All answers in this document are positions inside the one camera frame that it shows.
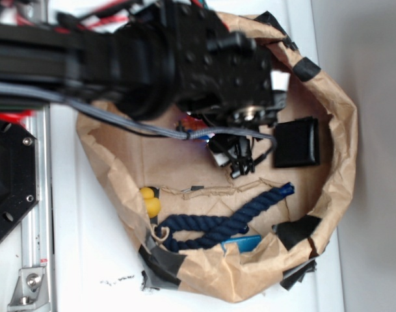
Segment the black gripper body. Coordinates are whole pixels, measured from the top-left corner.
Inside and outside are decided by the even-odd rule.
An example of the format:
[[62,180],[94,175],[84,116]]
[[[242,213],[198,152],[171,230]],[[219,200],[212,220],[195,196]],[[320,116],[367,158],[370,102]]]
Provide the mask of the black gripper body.
[[211,126],[275,126],[285,101],[272,87],[271,52],[212,10],[167,1],[166,12],[175,59],[168,103]]

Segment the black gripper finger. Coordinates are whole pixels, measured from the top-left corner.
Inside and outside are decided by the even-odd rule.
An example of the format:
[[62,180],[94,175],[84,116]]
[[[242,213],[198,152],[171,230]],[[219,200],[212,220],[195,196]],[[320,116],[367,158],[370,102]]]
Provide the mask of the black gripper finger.
[[255,170],[250,141],[245,136],[216,134],[209,140],[209,151],[219,167],[230,165],[232,179]]

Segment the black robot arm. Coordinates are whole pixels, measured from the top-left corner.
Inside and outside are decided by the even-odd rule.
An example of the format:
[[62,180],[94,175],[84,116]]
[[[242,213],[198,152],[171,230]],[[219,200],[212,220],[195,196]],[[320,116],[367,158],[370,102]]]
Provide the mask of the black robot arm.
[[287,85],[275,81],[271,52],[197,1],[144,5],[114,32],[91,31],[83,20],[59,13],[56,25],[0,23],[0,119],[66,103],[162,137],[144,123],[175,105],[214,133],[257,138],[285,107]]

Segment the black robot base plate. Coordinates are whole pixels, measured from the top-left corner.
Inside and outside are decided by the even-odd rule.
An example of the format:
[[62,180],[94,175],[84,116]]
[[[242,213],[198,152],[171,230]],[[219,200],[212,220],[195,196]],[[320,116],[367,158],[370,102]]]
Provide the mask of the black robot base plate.
[[0,120],[0,244],[33,208],[36,193],[35,137]]

